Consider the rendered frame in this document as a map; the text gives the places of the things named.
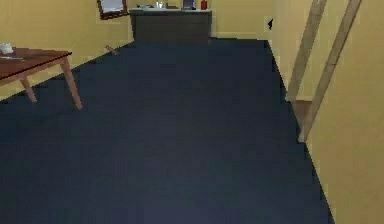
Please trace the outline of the dark grey cabinet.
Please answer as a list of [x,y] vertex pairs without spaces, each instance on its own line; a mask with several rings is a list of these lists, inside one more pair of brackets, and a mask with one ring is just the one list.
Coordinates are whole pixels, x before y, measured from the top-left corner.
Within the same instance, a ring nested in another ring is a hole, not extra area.
[[136,42],[207,44],[211,38],[210,10],[131,9]]

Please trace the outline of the brown framed picture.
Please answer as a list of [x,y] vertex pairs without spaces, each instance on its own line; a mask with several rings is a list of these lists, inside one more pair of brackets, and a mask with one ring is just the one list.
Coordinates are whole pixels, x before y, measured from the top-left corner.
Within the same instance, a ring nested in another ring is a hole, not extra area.
[[128,15],[126,0],[96,0],[101,20]]

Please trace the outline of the beige door frame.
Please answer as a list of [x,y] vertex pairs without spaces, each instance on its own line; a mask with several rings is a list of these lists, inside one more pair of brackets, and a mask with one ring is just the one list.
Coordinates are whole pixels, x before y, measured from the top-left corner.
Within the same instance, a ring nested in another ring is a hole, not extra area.
[[313,0],[288,82],[286,99],[305,142],[363,0]]

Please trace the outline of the brown wooden table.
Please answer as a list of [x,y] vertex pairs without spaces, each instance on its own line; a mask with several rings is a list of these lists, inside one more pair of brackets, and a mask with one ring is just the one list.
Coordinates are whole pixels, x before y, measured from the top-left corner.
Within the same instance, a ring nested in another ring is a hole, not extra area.
[[72,53],[69,51],[13,48],[12,53],[0,54],[0,56],[22,57],[24,60],[0,59],[0,86],[4,86],[14,81],[20,81],[29,99],[32,102],[36,102],[37,98],[28,81],[28,77],[50,67],[59,65],[64,74],[76,108],[81,109],[81,98],[68,59],[71,55]]

